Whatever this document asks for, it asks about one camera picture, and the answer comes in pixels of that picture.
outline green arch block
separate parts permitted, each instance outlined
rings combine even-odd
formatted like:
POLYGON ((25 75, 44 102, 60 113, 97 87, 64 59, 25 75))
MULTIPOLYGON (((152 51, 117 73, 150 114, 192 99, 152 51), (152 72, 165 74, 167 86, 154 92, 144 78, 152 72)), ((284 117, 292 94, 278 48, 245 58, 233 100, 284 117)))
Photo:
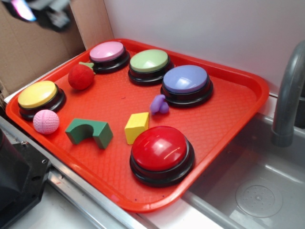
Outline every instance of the green arch block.
POLYGON ((93 137, 100 149, 105 149, 113 138, 113 133, 107 122, 80 118, 74 118, 65 133, 75 145, 83 139, 93 137))

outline sink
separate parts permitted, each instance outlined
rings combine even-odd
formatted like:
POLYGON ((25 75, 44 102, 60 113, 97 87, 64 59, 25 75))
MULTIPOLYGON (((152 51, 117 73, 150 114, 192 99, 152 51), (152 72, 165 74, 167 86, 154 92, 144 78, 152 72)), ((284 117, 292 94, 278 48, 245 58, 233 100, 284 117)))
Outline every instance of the sink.
POLYGON ((303 229, 305 132, 293 144, 271 143, 273 120, 255 117, 183 196, 224 228, 303 229))

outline silver faucet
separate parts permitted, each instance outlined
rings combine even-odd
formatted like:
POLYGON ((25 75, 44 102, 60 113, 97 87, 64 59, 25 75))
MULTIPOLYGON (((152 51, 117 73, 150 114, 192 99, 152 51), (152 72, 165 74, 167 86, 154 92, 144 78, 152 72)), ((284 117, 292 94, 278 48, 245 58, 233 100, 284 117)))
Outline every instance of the silver faucet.
POLYGON ((294 126, 305 128, 305 41, 290 56, 277 98, 271 141, 275 146, 292 144, 294 126))

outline cardboard box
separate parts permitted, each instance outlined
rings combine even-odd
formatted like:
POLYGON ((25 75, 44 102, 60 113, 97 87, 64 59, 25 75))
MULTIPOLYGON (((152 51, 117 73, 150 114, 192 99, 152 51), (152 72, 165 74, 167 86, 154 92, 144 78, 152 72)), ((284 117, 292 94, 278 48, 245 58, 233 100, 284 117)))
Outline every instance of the cardboard box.
POLYGON ((77 23, 72 18, 71 27, 57 33, 41 28, 35 22, 13 18, 0 4, 0 105, 3 98, 82 53, 85 48, 113 38, 102 0, 91 0, 90 4, 73 0, 71 9, 77 23))

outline pink button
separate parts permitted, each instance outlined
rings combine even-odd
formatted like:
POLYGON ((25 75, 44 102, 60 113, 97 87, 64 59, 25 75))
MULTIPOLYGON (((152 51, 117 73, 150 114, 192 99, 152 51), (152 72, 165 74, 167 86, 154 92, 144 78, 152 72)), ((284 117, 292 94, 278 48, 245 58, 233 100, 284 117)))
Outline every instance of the pink button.
POLYGON ((104 62, 120 56, 124 52, 124 46, 120 42, 105 42, 95 46, 90 51, 93 61, 104 62))

